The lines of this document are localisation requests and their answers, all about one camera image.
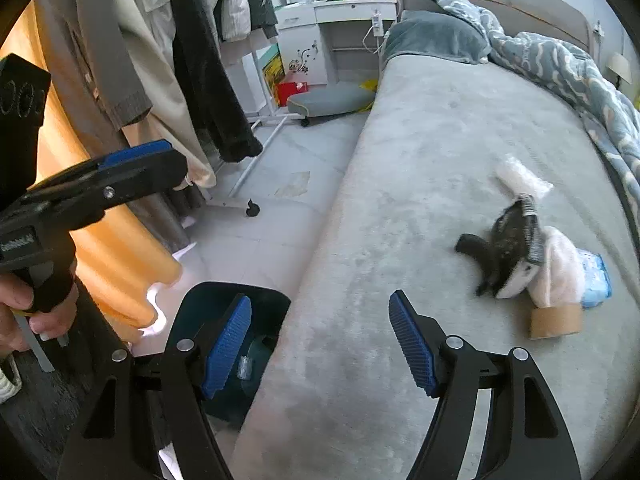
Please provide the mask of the brown cardboard tape roll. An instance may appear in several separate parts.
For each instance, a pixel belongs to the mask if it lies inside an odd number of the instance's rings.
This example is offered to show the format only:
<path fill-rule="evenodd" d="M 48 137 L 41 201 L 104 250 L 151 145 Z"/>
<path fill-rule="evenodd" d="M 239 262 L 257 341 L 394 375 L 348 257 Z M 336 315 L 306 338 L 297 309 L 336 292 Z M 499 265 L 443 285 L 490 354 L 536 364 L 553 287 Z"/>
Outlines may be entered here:
<path fill-rule="evenodd" d="M 582 330 L 582 306 L 566 304 L 559 307 L 533 308 L 529 338 L 547 339 L 577 334 Z"/>

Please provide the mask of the blue tissue pack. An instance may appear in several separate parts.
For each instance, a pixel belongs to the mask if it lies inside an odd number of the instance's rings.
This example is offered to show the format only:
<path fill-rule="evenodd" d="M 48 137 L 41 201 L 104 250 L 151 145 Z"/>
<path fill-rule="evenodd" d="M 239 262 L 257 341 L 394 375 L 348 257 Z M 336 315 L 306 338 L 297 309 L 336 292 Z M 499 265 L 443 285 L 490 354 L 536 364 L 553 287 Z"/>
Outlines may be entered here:
<path fill-rule="evenodd" d="M 582 306 L 585 309 L 591 309 L 600 306 L 602 302 L 612 297 L 612 282 L 608 275 L 608 269 L 600 255 L 588 252 L 585 249 L 578 249 L 578 255 L 585 274 Z"/>

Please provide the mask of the black sock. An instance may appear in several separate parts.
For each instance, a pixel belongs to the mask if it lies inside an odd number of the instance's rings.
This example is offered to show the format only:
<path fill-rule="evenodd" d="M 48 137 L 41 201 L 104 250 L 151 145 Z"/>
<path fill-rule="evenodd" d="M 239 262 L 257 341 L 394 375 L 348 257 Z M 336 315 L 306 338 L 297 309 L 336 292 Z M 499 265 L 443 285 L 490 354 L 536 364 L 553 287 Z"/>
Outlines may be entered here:
<path fill-rule="evenodd" d="M 454 250 L 473 259 L 480 267 L 480 284 L 475 289 L 477 296 L 489 292 L 498 276 L 498 262 L 488 241 L 474 234 L 463 233 L 458 238 Z"/>

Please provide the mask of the black snack bag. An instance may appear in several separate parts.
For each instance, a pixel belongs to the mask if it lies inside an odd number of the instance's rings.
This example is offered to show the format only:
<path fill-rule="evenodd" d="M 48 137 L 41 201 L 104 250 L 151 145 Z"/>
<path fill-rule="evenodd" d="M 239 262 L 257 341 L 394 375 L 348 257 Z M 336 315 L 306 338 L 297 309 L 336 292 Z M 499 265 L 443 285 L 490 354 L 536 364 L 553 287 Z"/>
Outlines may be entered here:
<path fill-rule="evenodd" d="M 518 296 L 544 265 L 544 241 L 533 196 L 522 193 L 490 232 L 496 270 L 491 285 L 497 299 Z"/>

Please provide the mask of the clear bubble wrap roll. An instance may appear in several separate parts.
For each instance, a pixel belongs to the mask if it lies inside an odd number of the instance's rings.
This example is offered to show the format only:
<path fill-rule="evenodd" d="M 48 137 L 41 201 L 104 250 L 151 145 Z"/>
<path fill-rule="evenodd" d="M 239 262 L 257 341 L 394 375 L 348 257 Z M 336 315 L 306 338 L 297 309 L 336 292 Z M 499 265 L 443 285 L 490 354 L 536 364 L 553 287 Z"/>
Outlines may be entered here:
<path fill-rule="evenodd" d="M 543 200 L 553 188 L 551 182 L 538 177 L 512 155 L 498 162 L 496 176 L 514 195 L 530 195 L 537 202 Z"/>

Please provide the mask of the dark teal trash bin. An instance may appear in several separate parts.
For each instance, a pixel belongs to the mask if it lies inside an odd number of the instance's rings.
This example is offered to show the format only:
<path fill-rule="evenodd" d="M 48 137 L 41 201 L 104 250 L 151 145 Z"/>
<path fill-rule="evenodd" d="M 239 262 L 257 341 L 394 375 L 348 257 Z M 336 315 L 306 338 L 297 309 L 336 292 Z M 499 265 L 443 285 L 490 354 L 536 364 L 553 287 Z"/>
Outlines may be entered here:
<path fill-rule="evenodd" d="M 250 298 L 252 319 L 240 354 L 224 388 L 204 403 L 207 414 L 239 427 L 253 403 L 262 375 L 278 343 L 290 298 L 278 290 L 247 284 L 203 282 L 184 296 L 168 336 L 168 344 L 196 335 L 216 320 L 236 295 Z"/>

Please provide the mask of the beige hanging garment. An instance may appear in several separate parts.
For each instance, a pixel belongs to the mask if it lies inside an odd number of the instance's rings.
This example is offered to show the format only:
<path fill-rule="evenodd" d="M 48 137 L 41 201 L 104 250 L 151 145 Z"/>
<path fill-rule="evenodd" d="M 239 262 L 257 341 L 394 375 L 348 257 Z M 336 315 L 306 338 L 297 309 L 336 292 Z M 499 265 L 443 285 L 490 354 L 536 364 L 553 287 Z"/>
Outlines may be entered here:
<path fill-rule="evenodd" d="M 113 0 L 119 30 L 151 109 L 124 128 L 132 145 L 166 140 L 186 158 L 185 184 L 216 185 L 216 176 L 193 128 L 186 99 L 134 0 Z"/>

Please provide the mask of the black hanging garment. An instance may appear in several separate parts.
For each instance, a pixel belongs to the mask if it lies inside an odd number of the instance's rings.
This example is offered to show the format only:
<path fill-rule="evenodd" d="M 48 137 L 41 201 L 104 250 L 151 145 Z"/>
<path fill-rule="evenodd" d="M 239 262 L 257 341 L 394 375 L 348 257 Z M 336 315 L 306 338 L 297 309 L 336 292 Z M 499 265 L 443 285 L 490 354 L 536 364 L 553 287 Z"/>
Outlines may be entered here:
<path fill-rule="evenodd" d="M 241 104 L 224 70 L 217 41 L 202 0 L 171 0 L 176 26 L 176 77 L 186 86 L 186 102 L 196 122 L 213 139 L 225 162 L 259 155 L 262 146 L 250 131 Z"/>

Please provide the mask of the white rolling clothes rack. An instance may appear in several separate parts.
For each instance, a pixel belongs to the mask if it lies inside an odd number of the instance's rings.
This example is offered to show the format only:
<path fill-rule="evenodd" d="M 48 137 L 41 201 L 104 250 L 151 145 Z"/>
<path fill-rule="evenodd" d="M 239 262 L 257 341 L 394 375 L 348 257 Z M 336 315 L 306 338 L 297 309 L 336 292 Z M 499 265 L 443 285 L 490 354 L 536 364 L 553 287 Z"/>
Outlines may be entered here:
<path fill-rule="evenodd" d="M 257 217 L 260 206 L 254 198 L 242 196 L 242 189 L 276 137 L 284 127 L 298 119 L 296 114 L 278 105 L 277 97 L 271 95 L 262 76 L 258 58 L 272 44 L 278 44 L 277 40 L 265 39 L 260 32 L 253 32 L 245 40 L 221 46 L 224 69 L 262 151 L 259 155 L 244 158 L 242 162 L 223 162 L 215 155 L 213 162 L 218 186 L 204 188 L 202 194 L 206 206 L 236 210 L 248 218 Z"/>

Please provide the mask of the red box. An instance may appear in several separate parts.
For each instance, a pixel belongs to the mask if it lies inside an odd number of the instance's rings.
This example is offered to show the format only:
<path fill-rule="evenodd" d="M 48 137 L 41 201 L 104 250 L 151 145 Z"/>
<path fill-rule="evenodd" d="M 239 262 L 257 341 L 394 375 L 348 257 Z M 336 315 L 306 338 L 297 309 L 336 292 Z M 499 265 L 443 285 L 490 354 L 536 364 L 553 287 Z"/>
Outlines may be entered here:
<path fill-rule="evenodd" d="M 309 84 L 306 82 L 282 81 L 276 85 L 276 97 L 280 107 L 288 105 L 288 99 L 299 93 L 305 93 L 309 90 Z"/>

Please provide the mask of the colourful picture board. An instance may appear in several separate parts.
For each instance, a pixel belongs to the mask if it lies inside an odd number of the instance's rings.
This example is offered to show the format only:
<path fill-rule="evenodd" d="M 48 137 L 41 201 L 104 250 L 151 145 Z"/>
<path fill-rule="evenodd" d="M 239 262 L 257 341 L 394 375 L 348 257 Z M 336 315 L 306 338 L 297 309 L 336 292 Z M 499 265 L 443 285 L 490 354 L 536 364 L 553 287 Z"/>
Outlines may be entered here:
<path fill-rule="evenodd" d="M 259 55 L 258 61 L 267 87 L 271 95 L 275 98 L 278 95 L 278 85 L 284 81 L 285 78 L 285 70 L 279 46 L 272 44 Z"/>

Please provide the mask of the white dressing table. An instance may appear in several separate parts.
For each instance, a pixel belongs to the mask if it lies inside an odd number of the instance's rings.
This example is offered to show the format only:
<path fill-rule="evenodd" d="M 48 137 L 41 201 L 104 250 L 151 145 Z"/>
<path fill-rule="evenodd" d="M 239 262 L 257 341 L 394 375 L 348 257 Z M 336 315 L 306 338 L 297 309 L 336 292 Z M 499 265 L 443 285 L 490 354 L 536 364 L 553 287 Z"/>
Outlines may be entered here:
<path fill-rule="evenodd" d="M 387 32 L 397 21 L 398 0 L 284 0 L 276 14 L 286 78 L 319 87 L 378 76 L 382 47 L 374 55 L 361 43 L 374 10 Z"/>

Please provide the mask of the yellow item on floor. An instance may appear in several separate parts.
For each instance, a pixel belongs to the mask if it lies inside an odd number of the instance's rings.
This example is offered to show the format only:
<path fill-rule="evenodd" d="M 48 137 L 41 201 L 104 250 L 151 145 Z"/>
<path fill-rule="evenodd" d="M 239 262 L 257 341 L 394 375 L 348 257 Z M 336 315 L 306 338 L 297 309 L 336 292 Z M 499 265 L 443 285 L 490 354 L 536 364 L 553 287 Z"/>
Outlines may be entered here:
<path fill-rule="evenodd" d="M 367 90 L 367 92 L 370 93 L 370 96 L 368 97 L 368 102 L 364 104 L 363 107 L 360 108 L 360 112 L 368 112 L 374 104 L 376 90 L 378 90 L 378 80 L 377 79 L 365 80 L 359 85 L 359 87 L 363 90 Z"/>

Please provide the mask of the grey-blue pillow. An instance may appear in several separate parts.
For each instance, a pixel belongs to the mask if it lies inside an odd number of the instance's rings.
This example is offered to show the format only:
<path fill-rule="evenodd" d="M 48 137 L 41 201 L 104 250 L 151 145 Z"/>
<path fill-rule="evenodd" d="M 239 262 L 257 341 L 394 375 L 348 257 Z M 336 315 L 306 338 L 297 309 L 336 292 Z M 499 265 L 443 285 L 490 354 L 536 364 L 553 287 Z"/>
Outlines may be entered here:
<path fill-rule="evenodd" d="M 461 18 L 416 11 L 393 24 L 382 47 L 382 64 L 401 55 L 421 55 L 463 64 L 486 64 L 491 46 Z"/>

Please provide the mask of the bedside lamp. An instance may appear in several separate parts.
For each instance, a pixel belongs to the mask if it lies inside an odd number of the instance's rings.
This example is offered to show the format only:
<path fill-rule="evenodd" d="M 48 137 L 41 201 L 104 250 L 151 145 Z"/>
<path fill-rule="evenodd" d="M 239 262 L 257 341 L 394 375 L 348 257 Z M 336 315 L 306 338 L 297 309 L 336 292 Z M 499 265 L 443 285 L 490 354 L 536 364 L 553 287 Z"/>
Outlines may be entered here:
<path fill-rule="evenodd" d="M 608 58 L 606 69 L 614 77 L 616 89 L 619 89 L 623 82 L 632 84 L 630 63 L 620 52 L 614 52 Z"/>

